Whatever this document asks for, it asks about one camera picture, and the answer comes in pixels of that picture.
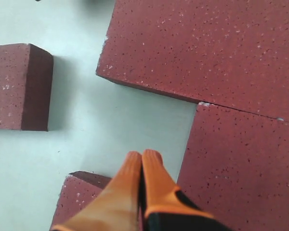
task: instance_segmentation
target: speckled surface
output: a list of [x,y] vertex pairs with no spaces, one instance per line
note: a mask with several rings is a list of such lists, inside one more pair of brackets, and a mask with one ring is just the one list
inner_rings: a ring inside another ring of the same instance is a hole
[[235,230],[289,230],[289,123],[199,105],[178,184]]
[[97,74],[289,121],[289,0],[117,0]]
[[63,223],[82,210],[100,194],[109,181],[110,178],[93,173],[71,173],[62,186],[52,225]]
[[53,57],[32,44],[0,46],[0,128],[47,130]]

